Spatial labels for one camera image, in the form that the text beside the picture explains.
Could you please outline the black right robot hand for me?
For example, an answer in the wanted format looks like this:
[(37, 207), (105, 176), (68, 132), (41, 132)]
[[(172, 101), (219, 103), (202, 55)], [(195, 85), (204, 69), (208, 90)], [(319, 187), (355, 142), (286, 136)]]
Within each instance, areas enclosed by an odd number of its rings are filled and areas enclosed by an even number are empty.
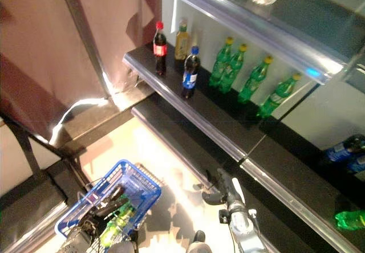
[(206, 193), (202, 192), (203, 200), (209, 205), (223, 205), (227, 204), (228, 209), (231, 210), (235, 206), (245, 208), (244, 199), (241, 197), (236, 187), (234, 186), (233, 178), (224, 169), (217, 169), (218, 175), (218, 192)]

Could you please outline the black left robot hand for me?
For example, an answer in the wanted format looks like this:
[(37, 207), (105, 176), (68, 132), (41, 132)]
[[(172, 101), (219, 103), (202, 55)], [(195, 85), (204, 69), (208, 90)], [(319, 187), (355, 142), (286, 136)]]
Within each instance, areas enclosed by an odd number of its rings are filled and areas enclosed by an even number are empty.
[(93, 242), (106, 229), (107, 223), (113, 218), (113, 213), (127, 202), (128, 199), (122, 198), (104, 207), (92, 207), (79, 221), (78, 227), (88, 234)]

